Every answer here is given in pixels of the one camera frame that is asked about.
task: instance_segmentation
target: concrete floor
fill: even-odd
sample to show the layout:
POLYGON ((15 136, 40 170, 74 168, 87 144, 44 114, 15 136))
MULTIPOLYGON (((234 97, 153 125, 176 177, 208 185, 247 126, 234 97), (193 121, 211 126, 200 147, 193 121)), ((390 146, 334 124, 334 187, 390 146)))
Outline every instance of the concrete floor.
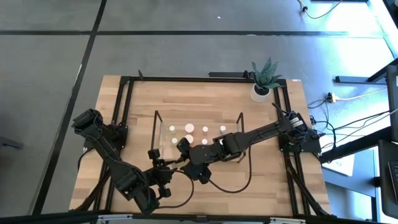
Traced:
MULTIPOLYGON (((0 30, 91 30, 100 2, 3 0, 0 30)), ((311 14, 333 5, 304 3, 311 14)), ((103 75, 137 75, 138 69, 144 75, 205 77, 208 72, 250 70, 251 61, 272 57, 279 61, 278 74, 302 80, 308 103, 330 91, 349 97, 380 88, 333 83, 336 75, 370 76, 393 60, 365 3, 341 3, 318 20, 299 11, 296 0, 108 1, 100 30, 347 31, 352 36, 97 36, 72 118, 94 107, 103 75)), ((25 144, 21 151, 0 150, 0 217, 30 212, 87 41, 86 35, 0 35, 0 136, 25 144)), ((368 108, 375 104, 380 111, 387 108, 386 91, 331 105, 330 121, 339 126, 374 114, 368 108)), ((324 119, 320 108, 310 113, 324 119)), ((70 128, 45 213, 68 210, 82 144, 70 128)), ((370 198, 334 185, 327 189, 335 215, 371 218, 370 198)))

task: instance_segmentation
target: wooden table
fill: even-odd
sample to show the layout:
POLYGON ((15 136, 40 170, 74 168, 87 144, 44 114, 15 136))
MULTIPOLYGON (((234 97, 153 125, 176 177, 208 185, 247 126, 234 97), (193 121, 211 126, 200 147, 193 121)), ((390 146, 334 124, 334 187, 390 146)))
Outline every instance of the wooden table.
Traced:
MULTIPOLYGON (((105 124, 111 121, 119 80, 119 76, 103 78, 96 109, 103 115, 105 124)), ((292 110, 301 113, 307 124, 310 124, 301 81, 287 80, 287 86, 292 110)), ((255 103, 249 96, 251 88, 252 83, 135 81, 127 121, 128 139, 121 153, 122 159, 142 170, 151 167, 147 151, 150 149, 155 110, 159 111, 163 119, 199 119, 208 123, 236 122, 240 112, 243 112, 246 131, 276 121, 277 113, 271 106, 274 102, 273 92, 270 92, 265 103, 255 103)), ((309 153, 302 153, 301 161, 307 188, 323 209, 330 212, 319 161, 309 153)), ((79 206, 93 190, 98 182, 101 165, 102 159, 95 151, 82 159, 70 208, 79 206)), ((211 179, 228 190, 240 189, 246 184, 249 175, 247 157, 240 164, 232 161, 218 162, 209 168, 213 173, 211 179)), ((211 184, 202 185, 196 181, 193 198, 185 206, 156 210, 154 213, 291 216, 284 158, 279 151, 277 138, 252 147, 252 171, 251 184, 244 192, 227 194, 211 184)), ((178 205, 184 202, 190 195, 190 184, 184 175, 174 174, 168 185, 172 196, 163 198, 160 204, 178 205)), ((300 191, 297 186, 295 189, 298 209, 303 213, 300 191)), ((106 185, 101 208, 104 208, 107 191, 106 185)), ((117 191, 114 192, 111 211, 140 213, 133 200, 128 202, 117 191)))

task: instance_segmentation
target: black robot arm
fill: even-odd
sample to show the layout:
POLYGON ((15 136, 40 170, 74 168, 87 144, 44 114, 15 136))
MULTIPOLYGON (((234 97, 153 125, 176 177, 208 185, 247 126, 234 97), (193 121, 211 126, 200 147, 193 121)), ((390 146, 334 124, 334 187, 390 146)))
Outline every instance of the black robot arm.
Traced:
POLYGON ((170 182, 172 172, 163 172, 170 168, 167 167, 168 164, 164 160, 159 159, 159 150, 148 151, 154 167, 141 171, 139 168, 123 162, 104 137, 103 133, 108 127, 103 124, 100 112, 89 109, 73 121, 75 133, 90 142, 108 165, 115 188, 127 200, 134 199, 142 213, 152 213, 159 207, 160 198, 171 196, 170 189, 166 189, 165 185, 170 182), (150 188, 151 185, 159 186, 159 198, 150 188))
POLYGON ((177 144, 181 152, 177 161, 165 162, 159 159, 158 149, 149 150, 153 168, 141 171, 138 167, 123 162, 109 139, 104 136, 104 133, 109 132, 109 126, 103 124, 100 112, 89 109, 73 121, 75 133, 83 136, 108 165, 115 188, 126 200, 134 199, 143 214, 152 213, 159 208, 161 198, 171 196, 170 189, 165 187, 174 173, 170 171, 180 169, 192 180, 205 184, 211 175, 209 164, 238 158, 249 146, 281 134, 289 139, 289 144, 300 144, 308 130, 300 114, 291 112, 280 121, 247 133, 229 133, 214 138, 212 145, 190 147, 187 139, 182 138, 177 144), (159 186, 159 197, 150 188, 152 185, 159 186))

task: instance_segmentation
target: metal stand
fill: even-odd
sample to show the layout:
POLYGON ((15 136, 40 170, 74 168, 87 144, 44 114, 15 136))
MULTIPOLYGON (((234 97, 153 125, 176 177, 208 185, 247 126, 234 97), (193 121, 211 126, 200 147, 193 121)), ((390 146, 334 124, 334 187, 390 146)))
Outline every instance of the metal stand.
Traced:
MULTIPOLYGON (((393 60, 388 65, 398 65, 398 58, 393 60)), ((386 84, 386 76, 387 76, 387 66, 380 69, 380 71, 376 72, 371 77, 349 77, 349 76, 337 76, 337 83, 355 83, 355 84, 378 84, 385 85, 386 84)))

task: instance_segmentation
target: green leaves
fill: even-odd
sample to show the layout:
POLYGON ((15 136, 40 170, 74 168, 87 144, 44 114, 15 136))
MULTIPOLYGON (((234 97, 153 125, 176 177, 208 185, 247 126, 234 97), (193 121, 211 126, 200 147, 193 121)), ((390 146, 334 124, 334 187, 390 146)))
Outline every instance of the green leaves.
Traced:
POLYGON ((271 83, 271 84, 265 85, 263 87, 271 89, 271 88, 275 88, 275 87, 278 87, 278 86, 280 86, 279 83, 271 83))
POLYGON ((271 58, 269 57, 268 61, 266 62, 266 64, 262 68, 261 73, 264 73, 270 66, 271 66, 271 58))
POLYGON ((253 71, 254 71, 256 74, 259 73, 259 71, 257 71, 256 63, 251 62, 251 66, 253 67, 253 71))
POLYGON ((255 77, 253 78, 258 88, 275 88, 279 86, 276 81, 279 77, 281 77, 281 75, 274 76, 278 62, 272 64, 271 58, 268 58, 268 61, 264 64, 261 72, 257 70, 256 63, 251 62, 251 65, 255 73, 255 77))
POLYGON ((277 80, 279 77, 281 77, 281 75, 276 75, 276 76, 272 77, 270 83, 275 83, 276 80, 277 80))

